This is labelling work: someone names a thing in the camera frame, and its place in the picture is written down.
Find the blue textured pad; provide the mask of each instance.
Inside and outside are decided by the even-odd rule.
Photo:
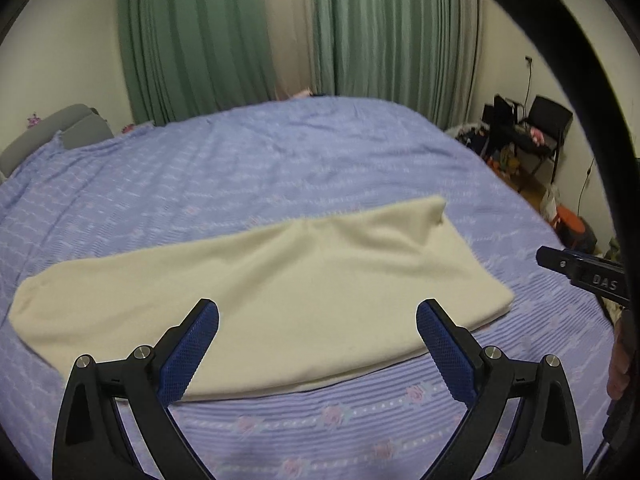
[[[218,331],[219,322],[218,308],[210,301],[165,361],[158,386],[158,399],[164,407],[182,398]]]
[[[477,397],[474,369],[464,352],[426,301],[418,306],[415,321],[449,393],[468,408],[471,407]]]

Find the orange lid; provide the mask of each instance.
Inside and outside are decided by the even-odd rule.
[[[568,210],[563,205],[558,206],[557,212],[560,221],[571,229],[571,231],[578,234],[585,232],[586,229],[584,227],[584,223],[580,220],[578,215]]]

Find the metal pin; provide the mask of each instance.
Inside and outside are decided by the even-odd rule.
[[[133,357],[136,359],[144,359],[151,354],[151,348],[146,345],[139,346],[133,351]]]
[[[558,359],[558,357],[556,357],[553,354],[549,354],[548,356],[546,356],[545,361],[546,361],[546,364],[548,364],[549,366],[552,366],[553,368],[560,366],[560,359]]]
[[[88,355],[81,355],[76,359],[76,366],[78,368],[86,368],[91,362],[91,358]]]
[[[500,359],[500,357],[502,357],[502,350],[497,346],[488,346],[484,349],[484,355],[489,359]]]

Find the gray headboard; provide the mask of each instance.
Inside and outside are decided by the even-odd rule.
[[[72,105],[40,121],[9,144],[0,153],[0,174],[8,178],[25,158],[60,130],[62,145],[68,150],[113,138],[109,125],[95,110],[86,105]]]

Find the folded fabric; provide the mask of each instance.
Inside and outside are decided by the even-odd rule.
[[[184,400],[309,390],[425,353],[417,305],[475,329],[506,313],[433,196],[240,234],[55,264],[18,288],[9,319],[68,378],[75,359],[154,345],[200,298],[220,329]]]

